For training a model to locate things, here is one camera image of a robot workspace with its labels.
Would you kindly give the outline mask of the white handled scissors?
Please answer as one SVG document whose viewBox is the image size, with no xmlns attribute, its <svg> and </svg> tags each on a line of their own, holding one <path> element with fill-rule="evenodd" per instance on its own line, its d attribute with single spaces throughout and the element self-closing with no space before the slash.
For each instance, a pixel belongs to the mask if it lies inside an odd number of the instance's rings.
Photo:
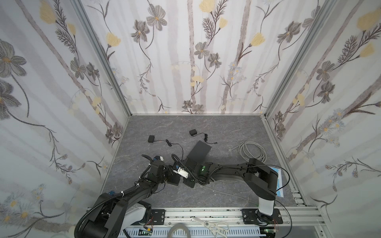
<svg viewBox="0 0 381 238">
<path fill-rule="evenodd" d="M 191 217 L 193 220 L 203 225 L 205 228 L 210 230 L 215 238 L 221 236 L 223 238 L 227 238 L 228 232 L 230 231 L 230 226 L 225 222 L 210 222 L 201 220 L 197 217 Z"/>
</svg>

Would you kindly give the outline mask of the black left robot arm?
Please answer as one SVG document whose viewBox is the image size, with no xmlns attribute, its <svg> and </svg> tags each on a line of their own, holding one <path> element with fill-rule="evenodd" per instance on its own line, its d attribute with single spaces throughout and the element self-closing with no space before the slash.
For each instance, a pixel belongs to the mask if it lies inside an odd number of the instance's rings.
<svg viewBox="0 0 381 238">
<path fill-rule="evenodd" d="M 76 238 L 116 238 L 122 228 L 128 209 L 140 201 L 149 198 L 170 176 L 174 175 L 172 166 L 161 159 L 149 160 L 149 166 L 134 185 L 119 193 L 101 194 L 92 208 L 78 221 L 74 228 Z"/>
</svg>

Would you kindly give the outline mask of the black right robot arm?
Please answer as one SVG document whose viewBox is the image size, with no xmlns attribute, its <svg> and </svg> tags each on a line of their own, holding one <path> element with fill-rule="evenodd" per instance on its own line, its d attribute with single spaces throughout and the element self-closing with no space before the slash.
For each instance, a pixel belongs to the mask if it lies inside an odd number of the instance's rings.
<svg viewBox="0 0 381 238">
<path fill-rule="evenodd" d="M 188 173 L 184 183 L 189 187 L 195 184 L 206 186 L 211 181 L 242 180 L 259 198 L 259 213 L 272 216 L 277 192 L 283 187 L 278 187 L 279 173 L 273 168 L 283 169 L 279 166 L 266 165 L 258 159 L 251 158 L 242 164 L 222 165 L 212 162 L 198 164 L 192 160 L 181 161 L 176 154 L 171 154 L 173 161 L 179 168 Z"/>
</svg>

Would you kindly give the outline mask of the slim ribbed black switch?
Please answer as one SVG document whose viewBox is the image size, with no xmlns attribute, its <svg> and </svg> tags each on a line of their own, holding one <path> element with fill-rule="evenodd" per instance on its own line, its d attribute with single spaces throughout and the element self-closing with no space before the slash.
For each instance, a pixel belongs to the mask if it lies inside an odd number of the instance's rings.
<svg viewBox="0 0 381 238">
<path fill-rule="evenodd" d="M 179 174 L 170 174 L 167 177 L 167 183 L 170 185 L 178 186 L 181 180 L 181 176 Z"/>
</svg>

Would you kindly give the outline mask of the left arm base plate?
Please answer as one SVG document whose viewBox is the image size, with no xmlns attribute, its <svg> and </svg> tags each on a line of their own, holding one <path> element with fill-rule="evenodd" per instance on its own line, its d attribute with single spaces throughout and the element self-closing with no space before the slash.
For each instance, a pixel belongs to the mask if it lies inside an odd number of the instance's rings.
<svg viewBox="0 0 381 238">
<path fill-rule="evenodd" d="M 148 210 L 146 211 L 145 216 L 143 218 L 143 224 L 151 226 L 164 225 L 165 214 L 165 209 Z"/>
</svg>

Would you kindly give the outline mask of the blue face mask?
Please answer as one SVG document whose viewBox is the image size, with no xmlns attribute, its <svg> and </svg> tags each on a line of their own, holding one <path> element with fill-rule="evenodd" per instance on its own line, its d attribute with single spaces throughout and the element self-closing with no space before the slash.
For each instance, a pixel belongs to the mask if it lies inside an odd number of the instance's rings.
<svg viewBox="0 0 381 238">
<path fill-rule="evenodd" d="M 282 170 L 276 167 L 271 167 L 274 171 L 278 173 L 277 186 L 276 186 L 276 195 L 279 197 L 284 197 L 284 191 L 281 188 L 283 186 L 283 176 Z"/>
</svg>

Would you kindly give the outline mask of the white tape roll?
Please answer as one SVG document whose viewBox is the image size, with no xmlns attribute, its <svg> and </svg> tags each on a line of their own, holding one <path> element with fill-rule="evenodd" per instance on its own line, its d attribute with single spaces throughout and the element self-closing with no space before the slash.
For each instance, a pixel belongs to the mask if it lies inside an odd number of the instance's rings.
<svg viewBox="0 0 381 238">
<path fill-rule="evenodd" d="M 191 232 L 185 224 L 178 223 L 167 233 L 167 238 L 172 238 L 173 236 L 185 236 L 186 238 L 191 238 Z"/>
</svg>

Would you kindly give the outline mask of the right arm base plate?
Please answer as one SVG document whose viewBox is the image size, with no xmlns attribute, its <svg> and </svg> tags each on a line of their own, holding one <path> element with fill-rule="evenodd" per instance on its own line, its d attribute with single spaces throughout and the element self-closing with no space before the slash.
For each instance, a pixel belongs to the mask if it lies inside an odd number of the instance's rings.
<svg viewBox="0 0 381 238">
<path fill-rule="evenodd" d="M 279 225 L 283 224 L 283 219 L 279 209 L 274 209 L 271 216 L 264 215 L 258 209 L 242 209 L 242 218 L 245 225 Z"/>
</svg>

